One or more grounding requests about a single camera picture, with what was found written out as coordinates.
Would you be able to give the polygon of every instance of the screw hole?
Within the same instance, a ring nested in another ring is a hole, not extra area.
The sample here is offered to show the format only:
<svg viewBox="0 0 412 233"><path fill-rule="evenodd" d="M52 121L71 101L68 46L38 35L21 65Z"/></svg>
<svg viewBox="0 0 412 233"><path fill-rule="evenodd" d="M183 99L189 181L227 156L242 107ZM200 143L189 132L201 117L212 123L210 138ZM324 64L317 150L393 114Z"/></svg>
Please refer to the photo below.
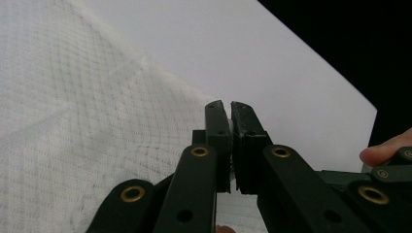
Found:
<svg viewBox="0 0 412 233"><path fill-rule="evenodd" d="M190 151L190 153L191 153L192 155L194 155L194 156L201 157L201 156L207 155L207 154L209 153L209 151L208 151L207 149L205 149L205 148L193 148L193 149Z"/></svg>
<svg viewBox="0 0 412 233"><path fill-rule="evenodd" d="M193 218L193 213L189 210L182 210L178 212L177 218L179 222L186 223L191 221Z"/></svg>
<svg viewBox="0 0 412 233"><path fill-rule="evenodd" d="M145 189L142 186L130 186L121 192L120 199L123 202L135 202L140 200L144 195Z"/></svg>
<svg viewBox="0 0 412 233"><path fill-rule="evenodd" d="M412 150L407 150L404 154L405 154L407 157L412 158Z"/></svg>
<svg viewBox="0 0 412 233"><path fill-rule="evenodd" d="M388 178L389 177L389 173L385 170L379 170L379 171L377 171L377 174L381 178Z"/></svg>
<svg viewBox="0 0 412 233"><path fill-rule="evenodd" d="M342 222L342 217L335 211L331 211L331 210L325 211L324 217L326 218L326 220L330 222L335 222L335 223Z"/></svg>
<svg viewBox="0 0 412 233"><path fill-rule="evenodd" d="M378 205L387 205L390 201L387 194L373 186L360 186L358 193L367 201Z"/></svg>
<svg viewBox="0 0 412 233"><path fill-rule="evenodd" d="M278 157L289 157L291 153L288 150L283 148L274 148L272 149L272 154Z"/></svg>

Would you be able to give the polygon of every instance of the white fabric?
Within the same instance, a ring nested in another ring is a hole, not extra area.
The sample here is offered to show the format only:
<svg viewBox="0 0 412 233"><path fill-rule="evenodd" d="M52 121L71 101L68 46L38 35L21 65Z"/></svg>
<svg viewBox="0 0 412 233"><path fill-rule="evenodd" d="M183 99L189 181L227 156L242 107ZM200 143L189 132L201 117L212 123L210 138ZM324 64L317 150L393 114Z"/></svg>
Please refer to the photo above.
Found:
<svg viewBox="0 0 412 233"><path fill-rule="evenodd" d="M174 172L213 100L83 2L1 1L0 232L84 232L117 184ZM265 231L254 198L220 203L219 224Z"/></svg>
<svg viewBox="0 0 412 233"><path fill-rule="evenodd" d="M256 0L85 0L194 86L254 107L315 170L358 172L376 109Z"/></svg>

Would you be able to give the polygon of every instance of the white mesh fabric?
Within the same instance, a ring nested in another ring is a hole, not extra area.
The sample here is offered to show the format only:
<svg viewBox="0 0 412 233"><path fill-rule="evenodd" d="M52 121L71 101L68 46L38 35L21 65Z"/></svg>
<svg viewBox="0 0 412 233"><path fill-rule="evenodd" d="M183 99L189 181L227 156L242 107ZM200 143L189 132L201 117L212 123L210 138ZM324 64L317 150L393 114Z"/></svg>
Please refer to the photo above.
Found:
<svg viewBox="0 0 412 233"><path fill-rule="evenodd" d="M84 232L117 184L174 172L213 100L82 2L1 1L0 232ZM219 224L264 232L254 199L230 202Z"/></svg>

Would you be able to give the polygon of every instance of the metal grommet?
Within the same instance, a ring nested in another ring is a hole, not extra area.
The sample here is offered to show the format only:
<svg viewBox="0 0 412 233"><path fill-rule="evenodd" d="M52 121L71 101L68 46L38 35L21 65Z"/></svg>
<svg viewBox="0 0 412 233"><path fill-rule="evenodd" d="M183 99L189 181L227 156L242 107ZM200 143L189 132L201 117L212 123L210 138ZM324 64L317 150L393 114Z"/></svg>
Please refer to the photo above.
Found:
<svg viewBox="0 0 412 233"><path fill-rule="evenodd" d="M358 188L358 193L364 199L378 205L387 205L390 200L387 194L372 186L362 185Z"/></svg>
<svg viewBox="0 0 412 233"><path fill-rule="evenodd" d="M383 169L378 170L376 174L378 174L379 177L384 178L384 179L389 177L389 173Z"/></svg>
<svg viewBox="0 0 412 233"><path fill-rule="evenodd" d="M412 158L412 150L406 150L406 151L404 152L404 154L405 154L406 157Z"/></svg>
<svg viewBox="0 0 412 233"><path fill-rule="evenodd" d="M127 192L133 191L133 190L136 190L138 193L136 193L135 195L130 195L130 193L127 194ZM135 202L135 201L140 200L144 195L145 195L145 188L143 188L142 186L135 185L135 186L130 186L130 187L125 188L120 194L120 199L123 202Z"/></svg>
<svg viewBox="0 0 412 233"><path fill-rule="evenodd" d="M284 149L284 148L273 148L271 150L272 154L278 157L289 157L291 156L291 153Z"/></svg>
<svg viewBox="0 0 412 233"><path fill-rule="evenodd" d="M197 157L202 157L202 156L208 155L209 150L207 150L205 148L198 147L198 148L193 148L190 151L190 153L191 153L191 155L194 155L194 156L197 156Z"/></svg>

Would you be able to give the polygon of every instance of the black background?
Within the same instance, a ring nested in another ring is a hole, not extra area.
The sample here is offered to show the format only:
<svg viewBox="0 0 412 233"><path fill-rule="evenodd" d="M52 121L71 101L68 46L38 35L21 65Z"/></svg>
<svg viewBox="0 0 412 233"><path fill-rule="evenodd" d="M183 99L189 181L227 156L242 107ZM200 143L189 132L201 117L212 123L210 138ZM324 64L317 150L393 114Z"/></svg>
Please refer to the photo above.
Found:
<svg viewBox="0 0 412 233"><path fill-rule="evenodd" d="M371 146L412 126L412 9L404 2L260 0L377 108Z"/></svg>

